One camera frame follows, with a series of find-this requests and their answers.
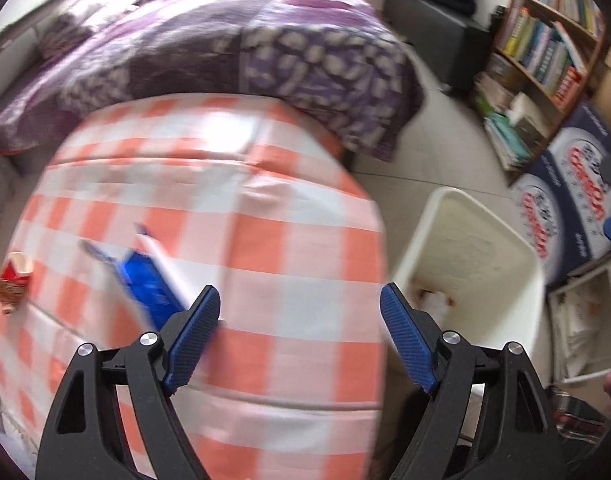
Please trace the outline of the tissue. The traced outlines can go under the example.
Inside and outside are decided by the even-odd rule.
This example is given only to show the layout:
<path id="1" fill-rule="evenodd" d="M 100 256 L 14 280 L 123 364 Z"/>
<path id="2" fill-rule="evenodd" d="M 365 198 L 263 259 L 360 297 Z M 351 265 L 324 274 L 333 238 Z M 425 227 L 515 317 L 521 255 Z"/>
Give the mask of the tissue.
<path id="1" fill-rule="evenodd" d="M 424 290 L 419 297 L 419 309 L 428 313 L 432 320 L 443 327 L 451 315 L 454 301 L 443 292 Z"/>

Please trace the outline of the white plastic trash bin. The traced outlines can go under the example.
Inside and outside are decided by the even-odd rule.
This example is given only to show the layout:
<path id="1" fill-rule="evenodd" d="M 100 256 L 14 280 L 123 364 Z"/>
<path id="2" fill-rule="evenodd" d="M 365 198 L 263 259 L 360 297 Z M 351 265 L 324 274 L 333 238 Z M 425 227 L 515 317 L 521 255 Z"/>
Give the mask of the white plastic trash bin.
<path id="1" fill-rule="evenodd" d="M 419 289 L 442 292 L 453 301 L 440 324 L 444 330 L 494 349 L 517 341 L 541 383 L 551 382 L 539 257 L 508 223 L 469 194 L 457 188 L 430 194 L 391 281 L 412 304 Z"/>

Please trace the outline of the lower blue Ganten box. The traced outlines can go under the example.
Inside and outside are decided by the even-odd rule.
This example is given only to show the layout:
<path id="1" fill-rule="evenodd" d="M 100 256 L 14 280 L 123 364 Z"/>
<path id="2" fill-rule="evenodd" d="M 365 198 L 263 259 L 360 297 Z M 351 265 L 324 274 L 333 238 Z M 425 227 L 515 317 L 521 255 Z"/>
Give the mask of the lower blue Ganten box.
<path id="1" fill-rule="evenodd" d="M 577 206 L 549 151 L 511 185 L 521 234 L 540 258 L 547 286 L 565 280 L 591 261 Z"/>

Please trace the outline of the orange white checkered tablecloth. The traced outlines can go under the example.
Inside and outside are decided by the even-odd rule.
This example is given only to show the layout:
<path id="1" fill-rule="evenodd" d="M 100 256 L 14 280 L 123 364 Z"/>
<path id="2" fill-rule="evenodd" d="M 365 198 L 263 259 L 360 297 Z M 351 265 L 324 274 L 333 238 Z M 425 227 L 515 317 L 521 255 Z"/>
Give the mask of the orange white checkered tablecloth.
<path id="1" fill-rule="evenodd" d="M 76 348 L 145 325 L 107 266 L 145 228 L 222 319 L 173 403 L 215 479 L 363 479 L 383 405 L 386 279 L 376 204 L 320 125 L 276 100 L 178 94 L 98 110 L 14 220 L 28 300 L 0 314 L 6 423 L 40 440 Z"/>

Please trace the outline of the crushed red paper cup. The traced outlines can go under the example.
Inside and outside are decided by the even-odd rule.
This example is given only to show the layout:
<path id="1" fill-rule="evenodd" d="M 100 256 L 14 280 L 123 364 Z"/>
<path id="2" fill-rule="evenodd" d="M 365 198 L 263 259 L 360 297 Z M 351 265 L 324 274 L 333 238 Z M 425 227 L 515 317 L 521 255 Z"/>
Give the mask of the crushed red paper cup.
<path id="1" fill-rule="evenodd" d="M 0 306 L 3 314 L 14 312 L 28 294 L 34 266 L 24 252 L 10 252 L 0 272 Z"/>

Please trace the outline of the wooden bookshelf with books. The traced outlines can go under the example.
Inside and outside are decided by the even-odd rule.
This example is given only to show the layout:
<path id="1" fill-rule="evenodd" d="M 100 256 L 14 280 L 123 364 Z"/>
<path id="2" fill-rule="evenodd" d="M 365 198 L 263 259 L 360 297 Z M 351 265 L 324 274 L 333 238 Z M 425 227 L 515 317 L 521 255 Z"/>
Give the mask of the wooden bookshelf with books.
<path id="1" fill-rule="evenodd" d="M 509 0 L 499 17 L 471 103 L 514 181 L 590 93 L 608 23 L 595 0 Z"/>

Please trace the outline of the dark storage bench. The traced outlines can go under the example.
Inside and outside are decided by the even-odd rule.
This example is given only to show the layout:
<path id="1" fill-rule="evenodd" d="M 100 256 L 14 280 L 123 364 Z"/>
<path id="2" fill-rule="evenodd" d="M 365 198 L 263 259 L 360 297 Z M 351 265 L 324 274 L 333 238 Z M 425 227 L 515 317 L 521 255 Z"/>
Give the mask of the dark storage bench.
<path id="1" fill-rule="evenodd" d="M 385 0 L 383 15 L 435 74 L 444 92 L 465 96 L 488 61 L 493 35 L 428 0 Z"/>

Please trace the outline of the purple patterned bed blanket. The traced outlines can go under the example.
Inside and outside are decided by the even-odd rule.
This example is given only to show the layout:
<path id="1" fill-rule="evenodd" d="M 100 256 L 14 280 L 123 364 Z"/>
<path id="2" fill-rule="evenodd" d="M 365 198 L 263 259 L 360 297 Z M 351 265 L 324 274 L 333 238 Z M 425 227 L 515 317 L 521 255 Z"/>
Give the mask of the purple patterned bed blanket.
<path id="1" fill-rule="evenodd" d="M 63 140 L 102 108 L 177 93 L 269 96 L 387 162 L 425 94 L 364 0 L 154 0 L 64 49 L 0 98 L 0 153 Z"/>

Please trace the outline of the dark grey bed headboard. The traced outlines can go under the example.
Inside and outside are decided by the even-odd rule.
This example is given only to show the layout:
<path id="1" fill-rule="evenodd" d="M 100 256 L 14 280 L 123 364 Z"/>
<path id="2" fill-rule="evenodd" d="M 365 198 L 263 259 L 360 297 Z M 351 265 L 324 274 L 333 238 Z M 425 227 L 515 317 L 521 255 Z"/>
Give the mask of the dark grey bed headboard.
<path id="1" fill-rule="evenodd" d="M 38 44 L 64 0 L 7 0 L 0 9 L 0 97 L 40 57 Z"/>

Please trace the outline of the folded floral quilt pillows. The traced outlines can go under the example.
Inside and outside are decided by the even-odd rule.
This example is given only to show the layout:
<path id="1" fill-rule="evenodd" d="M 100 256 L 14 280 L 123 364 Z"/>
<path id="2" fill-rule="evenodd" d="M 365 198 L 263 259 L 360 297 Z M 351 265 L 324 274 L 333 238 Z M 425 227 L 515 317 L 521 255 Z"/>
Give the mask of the folded floral quilt pillows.
<path id="1" fill-rule="evenodd" d="M 55 62 L 90 37 L 125 18 L 140 0 L 64 0 L 37 29 L 38 52 Z"/>

